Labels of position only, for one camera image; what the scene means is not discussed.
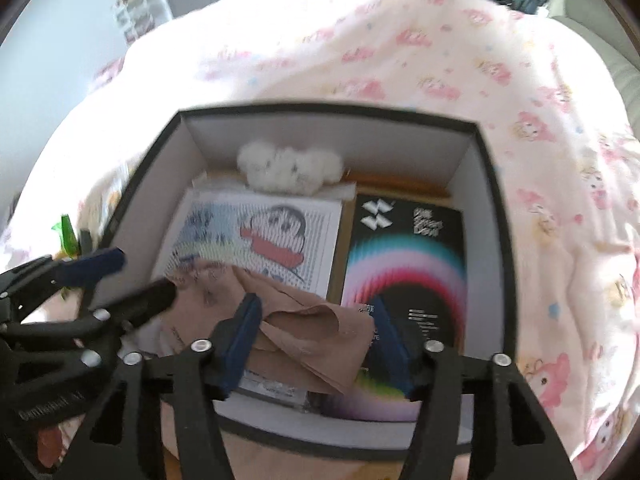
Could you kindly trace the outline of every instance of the bed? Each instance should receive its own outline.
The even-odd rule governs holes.
[[[514,243],[518,366],[578,476],[598,478],[640,408],[640,143],[602,57],[560,20],[485,0],[222,0],[169,22],[55,131],[0,265],[56,253],[61,214],[99,237],[177,110],[292,100],[479,125]]]

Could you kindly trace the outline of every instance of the white logo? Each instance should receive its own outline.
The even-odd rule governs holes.
[[[373,200],[369,200],[368,202],[365,202],[364,204],[362,204],[362,208],[369,211],[372,215],[375,215],[375,216],[365,216],[364,218],[360,219],[360,221],[364,225],[366,225],[369,229],[372,229],[373,231],[375,231],[379,227],[380,228],[389,227],[393,223],[391,220],[389,220],[388,218],[380,214],[380,213],[388,213],[394,208],[392,205],[389,205],[387,202],[385,202],[381,198],[379,198],[377,202],[373,202]]]

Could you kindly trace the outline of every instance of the bolt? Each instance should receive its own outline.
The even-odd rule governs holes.
[[[424,349],[427,352],[432,352],[434,354],[437,354],[438,352],[442,352],[444,350],[444,345],[437,339],[429,339],[424,344]]]
[[[98,321],[107,321],[111,317],[111,314],[109,314],[108,310],[97,308],[94,310],[94,317]]]
[[[124,358],[122,359],[122,362],[124,362],[124,364],[129,366],[137,365],[140,361],[142,361],[142,354],[138,352],[131,352],[125,355]]]
[[[511,358],[505,354],[494,355],[494,363],[498,366],[509,366],[511,364]]]
[[[191,343],[191,350],[194,352],[206,352],[211,348],[211,341],[208,339],[196,339]]]
[[[85,350],[84,352],[82,352],[80,360],[89,368],[95,368],[100,364],[102,358],[100,357],[100,354],[98,354],[98,352],[95,352],[93,350]]]

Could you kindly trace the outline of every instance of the green object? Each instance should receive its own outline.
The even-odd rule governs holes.
[[[80,253],[78,239],[71,225],[69,215],[62,215],[60,222],[55,224],[52,229],[60,235],[60,245],[67,256],[75,258]]]

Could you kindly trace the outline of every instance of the folded cloth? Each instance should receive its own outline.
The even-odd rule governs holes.
[[[244,295],[254,292],[262,301],[262,323],[246,367],[291,386],[345,393],[373,338],[373,319],[366,312],[240,267],[196,260],[169,279],[178,295],[162,315],[162,330],[175,352],[209,337],[220,321],[233,317]]]

